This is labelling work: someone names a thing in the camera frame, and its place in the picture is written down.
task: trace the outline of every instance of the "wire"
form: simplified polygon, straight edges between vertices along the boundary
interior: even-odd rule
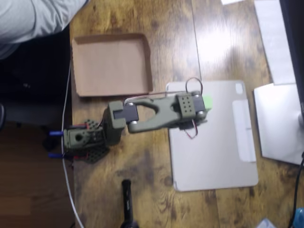
[[[186,81],[186,93],[188,93],[187,85],[188,85],[189,81],[191,81],[191,80],[193,80],[193,79],[197,80],[197,81],[200,83],[200,94],[203,95],[203,83],[202,83],[201,80],[198,79],[197,77],[191,77],[191,78],[189,78],[189,79]]]
[[[302,171],[302,168],[303,168],[303,165],[304,165],[304,152],[302,153],[302,158],[303,159],[302,159],[302,162],[300,164],[298,175],[297,175],[296,180],[295,180],[295,187],[294,187],[294,193],[295,193],[294,194],[294,209],[293,209],[293,214],[292,214],[292,216],[290,218],[290,221],[289,221],[288,228],[292,227],[294,219],[295,219],[296,201],[297,201],[297,196],[298,196],[299,181],[300,181],[301,171]]]
[[[185,130],[185,133],[188,135],[188,137],[189,137],[190,139],[194,139],[194,138],[199,134],[198,126],[196,125],[196,122],[195,122],[194,120],[192,120],[192,123],[193,123],[193,127],[194,127],[194,129],[195,129],[195,135],[194,135],[194,136],[191,136],[191,135],[187,132],[187,130]]]
[[[73,224],[70,226],[70,228],[73,228],[73,227],[75,227],[75,223],[73,223]]]
[[[64,122],[65,122],[65,112],[66,112],[66,105],[67,105],[67,93],[68,93],[68,86],[69,86],[69,82],[70,82],[70,77],[71,77],[71,63],[70,63],[70,67],[69,67],[69,70],[68,70],[67,83],[66,83],[66,86],[67,86],[66,87],[66,97],[65,97],[65,103],[64,103],[63,111],[62,111],[62,123],[61,123],[61,131],[62,132],[63,132],[63,126],[64,126]],[[74,204],[73,198],[72,198],[71,189],[70,189],[70,183],[68,181],[67,168],[66,168],[66,163],[65,163],[65,159],[64,159],[65,152],[64,152],[64,147],[63,147],[63,136],[61,137],[61,153],[62,153],[63,170],[65,172],[65,177],[66,177],[66,187],[67,187],[67,191],[68,191],[68,196],[70,198],[75,217],[76,217],[80,227],[84,228],[84,225],[82,224],[82,222],[81,222],[81,220],[78,216],[78,213],[76,211],[75,204]]]

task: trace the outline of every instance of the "white paper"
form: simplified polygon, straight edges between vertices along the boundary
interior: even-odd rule
[[[243,1],[243,0],[222,0],[222,4],[228,5],[228,4],[239,2],[239,1]]]
[[[255,7],[274,84],[295,83],[280,1],[256,0]]]

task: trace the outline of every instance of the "wood grain surface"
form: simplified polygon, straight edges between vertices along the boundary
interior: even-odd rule
[[[176,192],[167,130],[130,135],[94,165],[75,164],[75,201],[86,228],[119,227],[121,181],[132,181],[134,218],[144,228],[255,227],[265,217],[286,227],[297,167],[261,158],[253,90],[270,83],[252,0],[91,0],[71,23],[71,37],[141,32],[151,46],[155,91],[189,77],[240,79],[250,104],[259,184],[251,188]],[[79,98],[72,81],[73,122],[99,120],[109,99]],[[141,110],[140,117],[148,111]],[[304,187],[304,179],[299,188]],[[304,192],[299,191],[298,206]]]

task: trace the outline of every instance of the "cardboard tray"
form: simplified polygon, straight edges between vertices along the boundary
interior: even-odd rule
[[[76,37],[72,51],[79,96],[134,95],[153,90],[151,51],[143,34]]]

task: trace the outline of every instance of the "white device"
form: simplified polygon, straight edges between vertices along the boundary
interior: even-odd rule
[[[200,90],[188,83],[189,91]],[[184,82],[167,85],[167,91],[184,90]],[[184,131],[170,129],[173,185],[178,191],[253,186],[258,183],[256,154],[248,100],[242,81],[204,82],[203,95],[213,107],[207,122],[190,139]]]

